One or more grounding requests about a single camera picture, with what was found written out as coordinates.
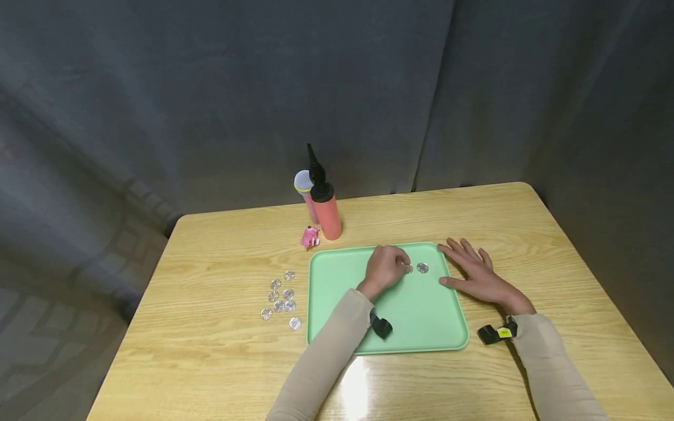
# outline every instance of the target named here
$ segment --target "yellow label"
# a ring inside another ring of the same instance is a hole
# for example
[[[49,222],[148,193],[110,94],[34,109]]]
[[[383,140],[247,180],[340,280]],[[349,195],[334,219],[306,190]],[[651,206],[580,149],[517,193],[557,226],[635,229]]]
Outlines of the yellow label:
[[[510,333],[510,329],[507,327],[500,327],[496,331],[499,333],[499,337],[512,337],[512,333]]]

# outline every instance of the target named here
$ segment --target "black wrist strap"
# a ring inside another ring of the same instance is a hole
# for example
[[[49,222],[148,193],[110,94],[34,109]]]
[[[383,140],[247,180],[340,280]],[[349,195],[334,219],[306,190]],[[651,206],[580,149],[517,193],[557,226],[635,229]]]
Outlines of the black wrist strap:
[[[386,337],[389,336],[391,332],[393,332],[393,326],[391,326],[391,323],[388,323],[388,320],[386,319],[380,319],[377,317],[374,310],[370,311],[370,325],[372,325],[372,330],[375,331],[377,336],[382,339],[386,339]]]
[[[505,318],[505,325],[502,327],[494,329],[492,325],[482,326],[478,329],[477,335],[485,345],[495,344],[509,337],[516,337],[517,322],[512,316],[508,316]]]

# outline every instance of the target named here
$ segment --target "person's left hand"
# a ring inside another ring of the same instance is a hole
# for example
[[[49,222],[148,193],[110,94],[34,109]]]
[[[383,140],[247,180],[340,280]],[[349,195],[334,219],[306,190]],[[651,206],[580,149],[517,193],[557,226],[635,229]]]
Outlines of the person's left hand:
[[[370,260],[367,261],[365,279],[356,288],[370,302],[406,273],[405,265],[410,264],[410,257],[405,250],[395,246],[376,246]]]

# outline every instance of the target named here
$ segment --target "hand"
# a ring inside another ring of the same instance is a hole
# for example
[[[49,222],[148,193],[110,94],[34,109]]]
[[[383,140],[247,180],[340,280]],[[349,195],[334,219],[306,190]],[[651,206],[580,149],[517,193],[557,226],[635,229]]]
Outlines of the hand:
[[[395,246],[376,246],[370,260],[367,261],[365,279],[356,288],[370,302],[390,286],[393,286],[406,273],[405,265],[410,257],[403,249]]]
[[[486,251],[479,249],[478,256],[465,238],[461,238],[461,244],[447,238],[447,244],[448,247],[438,244],[438,250],[461,266],[468,274],[468,279],[464,281],[444,276],[440,278],[440,284],[465,292],[479,300],[498,304],[509,315],[536,313],[531,301],[520,290],[494,273],[491,258]]]

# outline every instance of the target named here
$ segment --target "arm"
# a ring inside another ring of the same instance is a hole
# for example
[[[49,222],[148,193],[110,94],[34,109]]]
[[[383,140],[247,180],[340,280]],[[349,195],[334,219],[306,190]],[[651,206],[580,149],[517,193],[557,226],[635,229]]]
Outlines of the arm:
[[[332,314],[292,369],[267,415],[268,421],[312,420],[337,376],[370,327],[372,302],[405,273],[407,254],[377,246],[367,262],[365,279],[346,291]]]
[[[447,239],[438,245],[468,274],[467,280],[440,278],[440,284],[455,288],[483,301],[493,302],[515,318],[517,337],[513,339],[529,380],[534,407],[541,421],[608,420],[599,402],[569,359],[555,326],[536,313],[521,291],[494,273],[486,251],[478,253],[465,239],[461,244]]]

